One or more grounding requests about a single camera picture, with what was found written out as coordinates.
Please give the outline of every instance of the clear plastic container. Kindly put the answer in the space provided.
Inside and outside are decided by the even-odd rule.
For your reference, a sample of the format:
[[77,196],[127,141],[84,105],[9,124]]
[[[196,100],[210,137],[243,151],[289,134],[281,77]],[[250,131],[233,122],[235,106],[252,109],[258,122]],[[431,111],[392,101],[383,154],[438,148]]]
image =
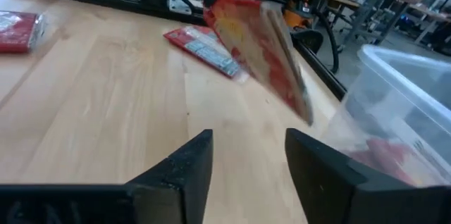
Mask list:
[[364,45],[321,139],[416,187],[451,184],[451,64]]

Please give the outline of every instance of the black cable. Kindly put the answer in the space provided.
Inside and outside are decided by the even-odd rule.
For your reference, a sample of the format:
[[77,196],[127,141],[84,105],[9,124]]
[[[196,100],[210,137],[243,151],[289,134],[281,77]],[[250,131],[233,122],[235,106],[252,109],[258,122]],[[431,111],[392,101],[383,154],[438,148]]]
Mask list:
[[326,28],[326,32],[327,32],[327,35],[329,36],[329,40],[330,40],[330,47],[332,48],[332,57],[333,57],[332,69],[330,71],[335,74],[338,72],[340,62],[339,62],[339,58],[338,58],[337,42],[335,41],[335,37],[333,35],[332,28],[330,28],[329,22],[327,21],[324,14],[322,14],[322,12],[313,8],[312,13],[318,17],[321,24],[323,24],[323,26]]

